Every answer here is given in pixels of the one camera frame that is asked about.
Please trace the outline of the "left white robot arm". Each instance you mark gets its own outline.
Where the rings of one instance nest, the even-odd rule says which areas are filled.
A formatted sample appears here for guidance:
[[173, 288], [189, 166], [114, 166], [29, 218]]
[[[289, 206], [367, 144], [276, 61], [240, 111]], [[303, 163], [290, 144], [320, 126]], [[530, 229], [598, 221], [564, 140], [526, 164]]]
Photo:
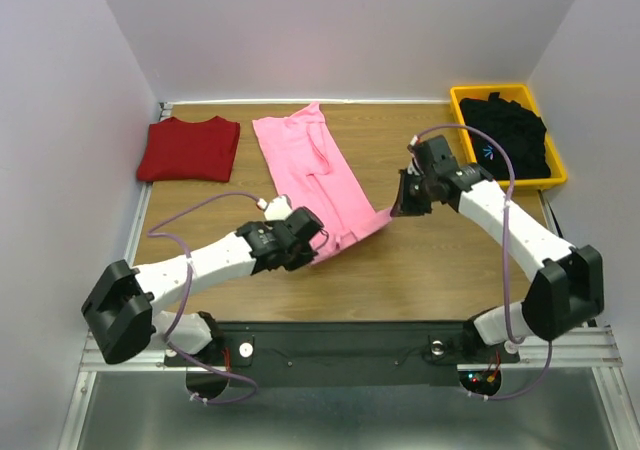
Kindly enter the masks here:
[[183, 298], [228, 280], [284, 268], [294, 271], [315, 258], [312, 239], [324, 230], [299, 207], [282, 220], [251, 221], [220, 240], [153, 264], [109, 264], [81, 307], [104, 361], [126, 362], [169, 329], [166, 309]]

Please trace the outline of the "pink t shirt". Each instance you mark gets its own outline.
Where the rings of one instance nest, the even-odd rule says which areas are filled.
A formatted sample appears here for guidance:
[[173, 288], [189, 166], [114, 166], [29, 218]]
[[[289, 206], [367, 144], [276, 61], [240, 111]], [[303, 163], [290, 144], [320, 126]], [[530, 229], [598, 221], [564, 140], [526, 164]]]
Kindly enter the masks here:
[[338, 255], [388, 225], [391, 210], [374, 209], [326, 123], [320, 104], [286, 117], [252, 122], [263, 157], [280, 195], [305, 206], [328, 236], [316, 236], [316, 264]]

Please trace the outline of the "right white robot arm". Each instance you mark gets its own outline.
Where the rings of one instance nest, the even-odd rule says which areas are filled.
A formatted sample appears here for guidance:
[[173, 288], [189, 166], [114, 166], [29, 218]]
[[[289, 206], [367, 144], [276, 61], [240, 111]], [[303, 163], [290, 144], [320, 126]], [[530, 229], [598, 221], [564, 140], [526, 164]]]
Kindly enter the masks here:
[[497, 349], [515, 353], [529, 337], [551, 344], [603, 312], [603, 258], [593, 246], [553, 234], [472, 167], [440, 179], [414, 169], [399, 175], [392, 216], [428, 214], [436, 201], [448, 205], [498, 242], [503, 264], [515, 262], [530, 283], [526, 296], [514, 301], [505, 277], [502, 305], [464, 322], [460, 336], [434, 340], [434, 362], [482, 360]]

